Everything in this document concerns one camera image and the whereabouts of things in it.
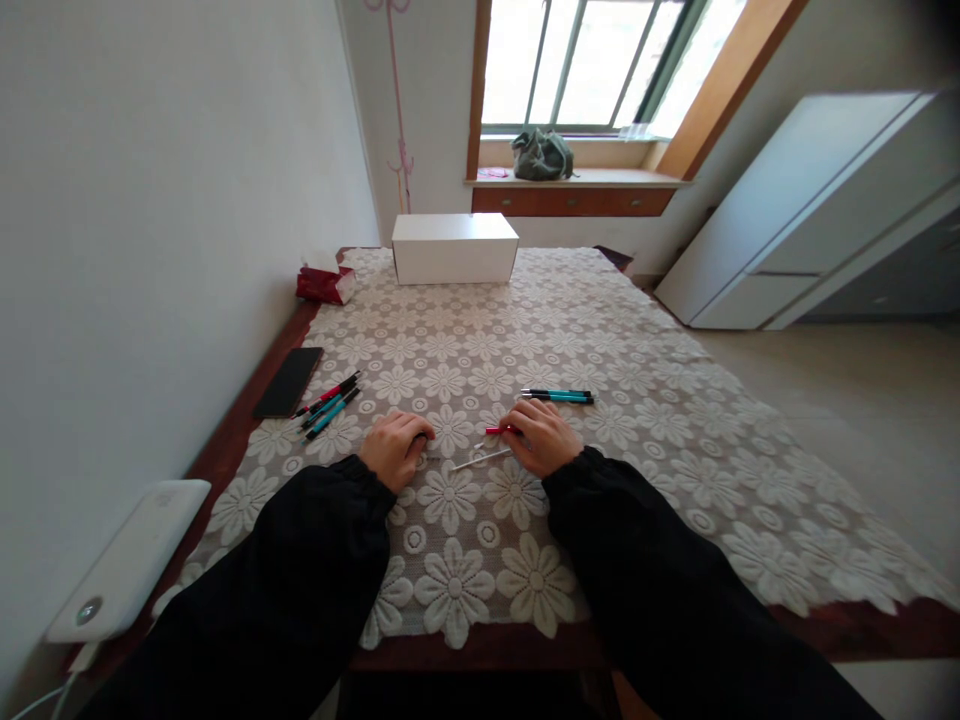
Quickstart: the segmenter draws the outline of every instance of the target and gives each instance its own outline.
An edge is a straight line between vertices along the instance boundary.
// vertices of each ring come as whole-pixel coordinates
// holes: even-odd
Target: cardboard box
[[[500,213],[398,215],[393,260],[401,285],[508,282],[520,238]]]

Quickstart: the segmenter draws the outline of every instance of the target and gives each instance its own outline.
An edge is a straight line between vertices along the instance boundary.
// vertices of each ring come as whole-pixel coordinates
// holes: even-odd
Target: refrigerator
[[[778,316],[960,175],[952,94],[797,104],[655,291],[696,328]]]

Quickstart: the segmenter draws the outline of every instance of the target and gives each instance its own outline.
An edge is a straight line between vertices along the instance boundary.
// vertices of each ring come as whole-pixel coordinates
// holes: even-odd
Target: green bag
[[[573,175],[573,152],[553,130],[522,132],[510,143],[513,174],[521,180],[557,180]]]

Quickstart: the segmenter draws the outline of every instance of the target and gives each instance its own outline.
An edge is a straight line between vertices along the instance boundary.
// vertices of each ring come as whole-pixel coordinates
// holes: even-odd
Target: wooden table
[[[97,674],[115,669],[146,635],[150,608],[179,577],[186,557],[203,535],[216,498],[233,480],[250,433],[260,421],[253,408],[287,353],[305,338],[319,303],[304,301],[277,336],[260,365],[240,391],[186,477],[201,478],[212,489],[174,553],[133,627],[110,642],[95,666]],[[801,618],[782,607],[771,612],[792,633],[831,661],[889,660],[960,656],[960,615],[926,598],[899,607],[896,617],[866,602],[833,603]],[[385,638],[373,651],[357,649],[354,670],[572,670],[609,668],[599,638],[589,622],[561,624],[555,640],[523,624],[477,625],[462,650],[452,650],[443,636]]]

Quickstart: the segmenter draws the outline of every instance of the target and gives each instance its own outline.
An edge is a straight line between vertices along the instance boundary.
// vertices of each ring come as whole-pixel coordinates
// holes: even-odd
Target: red pen
[[[321,405],[323,405],[327,400],[329,400],[330,398],[332,398],[334,395],[336,395],[337,393],[339,393],[341,390],[344,390],[344,391],[349,390],[350,387],[353,385],[353,383],[355,383],[355,382],[357,381],[357,378],[358,378],[359,376],[360,376],[360,371],[357,370],[353,375],[351,375],[350,377],[348,377],[348,378],[347,378],[346,380],[344,380],[342,383],[340,383],[339,385],[335,385],[334,387],[332,387],[330,390],[327,390],[323,395],[321,395],[320,397],[318,397],[316,400],[314,400],[314,401],[313,401],[312,403],[310,403],[309,405],[304,405],[302,408],[300,408],[299,410],[297,410],[297,412],[295,412],[293,415],[291,415],[290,418],[292,419],[292,418],[295,418],[295,417],[300,417],[301,415],[303,415],[303,414],[305,414],[305,413],[310,413],[310,414],[312,415],[313,413],[315,413],[317,410],[320,409],[320,406],[321,406]]]
[[[517,430],[513,425],[507,425],[507,430],[512,432],[514,435],[523,435],[522,432]],[[503,430],[500,428],[486,428],[487,435],[502,435]]]

